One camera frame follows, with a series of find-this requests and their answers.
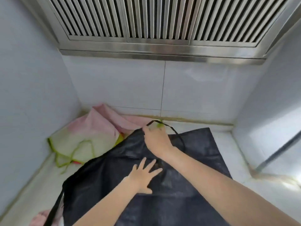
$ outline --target forearm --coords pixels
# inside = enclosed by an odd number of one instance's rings
[[[300,226],[258,194],[177,148],[173,148],[163,160],[182,174],[232,226]]]
[[[114,226],[122,211],[138,192],[127,178],[90,209],[74,226]]]

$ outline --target person's left hand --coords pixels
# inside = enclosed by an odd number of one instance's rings
[[[127,178],[129,179],[130,183],[137,188],[138,193],[152,194],[152,190],[148,188],[148,184],[153,177],[162,171],[162,168],[150,172],[151,168],[155,165],[156,160],[154,159],[143,169],[145,161],[146,158],[143,158],[138,168],[137,164],[135,164]]]

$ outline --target hand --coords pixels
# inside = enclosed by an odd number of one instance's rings
[[[158,158],[163,159],[174,149],[168,135],[165,132],[165,126],[150,130],[148,126],[142,128],[144,131],[144,141],[148,149]]]
[[[137,165],[135,164],[127,179],[132,185],[134,185],[137,188],[138,193],[152,194],[153,192],[150,188],[148,188],[148,184],[150,183],[153,177],[155,177],[162,171],[162,168],[156,169],[155,171],[149,173],[151,168],[155,165],[156,160],[154,159],[143,169],[145,161],[146,158],[143,158],[138,169]]]

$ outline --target vent slot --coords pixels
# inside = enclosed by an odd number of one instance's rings
[[[119,0],[49,0],[69,36],[123,38]]]
[[[257,43],[287,0],[201,0],[192,40]]]
[[[201,0],[121,0],[130,38],[189,41]]]

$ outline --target black strap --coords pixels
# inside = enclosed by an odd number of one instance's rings
[[[168,124],[164,124],[163,122],[158,121],[158,120],[153,120],[153,121],[149,122],[149,123],[147,124],[147,126],[151,125],[153,122],[157,122],[157,123],[159,123],[159,124],[163,124],[163,125],[165,125],[165,126],[170,127],[170,128],[175,132],[175,134],[177,135],[177,137],[181,140],[181,142],[182,142],[182,144],[183,144],[183,152],[184,152],[184,153],[186,152],[186,146],[185,146],[184,140],[182,139],[182,137],[179,135],[179,133],[177,133],[177,131],[176,131],[173,127],[169,126]]]
[[[50,211],[50,213],[49,213],[49,215],[48,215],[48,217],[47,217],[47,219],[45,221],[44,226],[51,226],[52,225],[53,220],[55,218],[55,215],[56,215],[56,213],[58,211],[58,208],[60,206],[60,202],[62,200],[63,194],[64,194],[64,191],[62,189],[60,195],[58,196],[58,198],[57,198],[57,200],[55,202],[55,205],[52,207],[52,209],[51,209],[51,211]]]

